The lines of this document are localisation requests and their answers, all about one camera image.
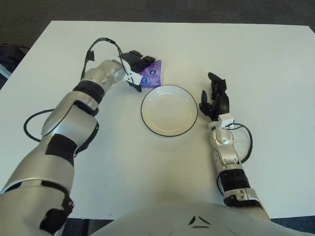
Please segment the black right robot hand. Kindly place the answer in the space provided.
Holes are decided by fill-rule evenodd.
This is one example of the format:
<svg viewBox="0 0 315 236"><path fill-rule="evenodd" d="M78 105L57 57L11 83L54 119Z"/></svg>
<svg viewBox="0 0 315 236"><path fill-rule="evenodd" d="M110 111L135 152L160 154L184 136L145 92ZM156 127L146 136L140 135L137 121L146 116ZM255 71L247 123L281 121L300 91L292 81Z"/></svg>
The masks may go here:
<svg viewBox="0 0 315 236"><path fill-rule="evenodd" d="M211 81L211 100L208 102L206 91L201 93L201 102L199 103L200 111L208 116L212 121L218 121L219 115L229 113L229 98L226 94L226 81L212 72L208 73Z"/></svg>

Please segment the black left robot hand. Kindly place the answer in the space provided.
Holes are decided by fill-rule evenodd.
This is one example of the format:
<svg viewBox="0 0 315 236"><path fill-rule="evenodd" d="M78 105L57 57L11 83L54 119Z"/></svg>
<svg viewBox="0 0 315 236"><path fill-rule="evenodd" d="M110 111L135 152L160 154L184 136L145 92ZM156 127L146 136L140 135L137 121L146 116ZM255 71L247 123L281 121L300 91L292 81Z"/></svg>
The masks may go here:
<svg viewBox="0 0 315 236"><path fill-rule="evenodd" d="M142 72L154 63L156 58L151 56L144 57L136 50L123 53L120 58L126 74L124 79L130 86L141 92Z"/></svg>

